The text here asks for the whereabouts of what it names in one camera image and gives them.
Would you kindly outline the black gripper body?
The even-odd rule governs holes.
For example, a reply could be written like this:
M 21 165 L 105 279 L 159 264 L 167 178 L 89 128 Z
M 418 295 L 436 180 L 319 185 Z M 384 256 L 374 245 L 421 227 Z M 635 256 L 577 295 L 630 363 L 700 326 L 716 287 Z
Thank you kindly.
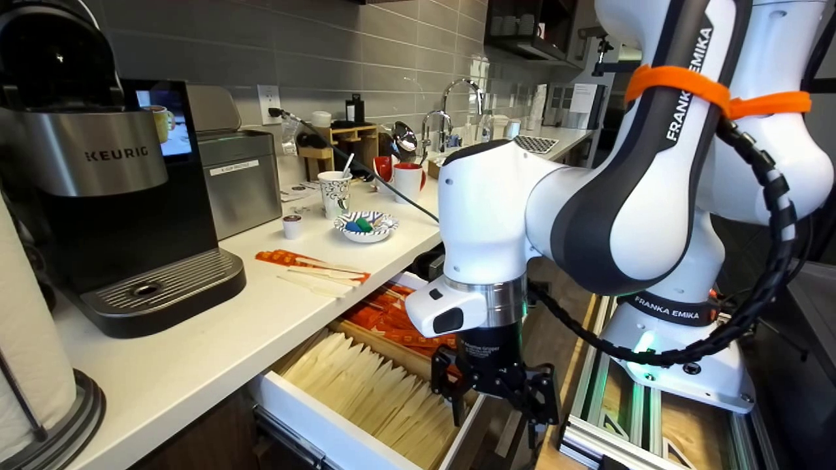
M 457 392 L 523 394 L 525 363 L 517 326 L 470 329 L 457 334 L 457 350 L 444 371 Z

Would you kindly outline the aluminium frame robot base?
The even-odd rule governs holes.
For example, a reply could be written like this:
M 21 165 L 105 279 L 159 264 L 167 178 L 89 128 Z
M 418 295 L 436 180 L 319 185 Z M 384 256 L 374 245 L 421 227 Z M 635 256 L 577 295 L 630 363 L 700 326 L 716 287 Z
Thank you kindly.
M 580 470 L 779 470 L 758 413 L 734 415 L 635 384 L 609 355 L 575 342 L 543 447 Z

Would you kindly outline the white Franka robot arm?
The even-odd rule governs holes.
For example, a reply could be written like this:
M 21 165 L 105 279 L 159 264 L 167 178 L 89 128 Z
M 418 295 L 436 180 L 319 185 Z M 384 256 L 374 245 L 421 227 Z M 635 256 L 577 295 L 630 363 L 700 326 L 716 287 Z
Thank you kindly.
M 525 366 L 520 319 L 538 256 L 617 300 L 588 342 L 643 386 L 750 413 L 737 337 L 784 285 L 797 222 L 831 193 L 833 165 L 805 125 L 826 0 L 596 0 L 640 50 L 611 154 L 570 167 L 515 141 L 439 170 L 444 274 L 408 298 L 449 402 L 475 389 L 551 423 L 554 371 Z

